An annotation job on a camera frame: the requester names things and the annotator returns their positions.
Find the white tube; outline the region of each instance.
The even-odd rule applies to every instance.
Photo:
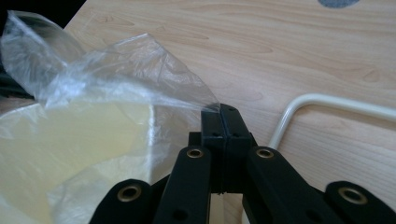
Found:
[[[396,109],[380,105],[372,105],[364,102],[349,100],[320,93],[308,93],[301,95],[291,101],[283,112],[282,118],[276,126],[276,130],[270,140],[268,147],[277,149],[290,120],[294,113],[305,105],[324,105],[327,107],[355,112],[379,119],[396,121]]]

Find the wooden table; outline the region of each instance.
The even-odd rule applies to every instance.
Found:
[[[237,107],[267,145],[295,97],[321,92],[396,108],[396,2],[87,0],[65,30],[86,50],[143,33]],[[279,150],[312,186],[357,183],[396,209],[396,124],[322,106],[299,110]],[[225,197],[238,223],[240,196]]]

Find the black plastic part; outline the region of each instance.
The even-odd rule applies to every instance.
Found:
[[[152,219],[154,219],[154,214],[157,212],[158,204],[160,204],[161,198],[163,196],[163,191],[165,190],[168,180],[169,175],[151,186],[151,198],[146,218],[147,223],[151,223]]]
[[[272,223],[344,223],[276,150],[252,148],[247,172],[270,209]]]
[[[273,222],[270,209],[262,200],[254,182],[250,178],[247,178],[242,205],[250,224],[271,224]]]
[[[220,113],[201,113],[201,143],[205,148],[210,148],[212,154],[211,191],[223,193],[224,170],[225,170],[225,132],[221,122]]]
[[[203,147],[179,152],[153,223],[208,222],[210,163],[210,151]]]
[[[239,111],[229,105],[221,105],[221,120],[226,134],[226,151],[223,186],[228,193],[242,193],[245,167],[252,139]]]
[[[201,133],[189,133],[189,147],[201,145]]]
[[[129,202],[122,202],[119,193],[126,198],[137,195],[138,197]],[[148,223],[149,201],[151,186],[141,180],[129,179],[115,185],[106,197],[99,203],[93,214],[90,224],[140,224]]]
[[[324,198],[346,223],[396,223],[396,214],[390,207],[356,184],[333,182],[327,186]]]

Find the yellow object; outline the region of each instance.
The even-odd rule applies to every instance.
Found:
[[[0,223],[51,223],[49,191],[98,162],[146,156],[151,116],[148,105],[86,102],[0,116]]]

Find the transparent plastic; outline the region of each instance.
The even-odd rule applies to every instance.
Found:
[[[0,222],[88,223],[111,187],[169,174],[206,84],[150,35],[84,52],[53,22],[10,11],[3,66],[38,104],[0,115]]]

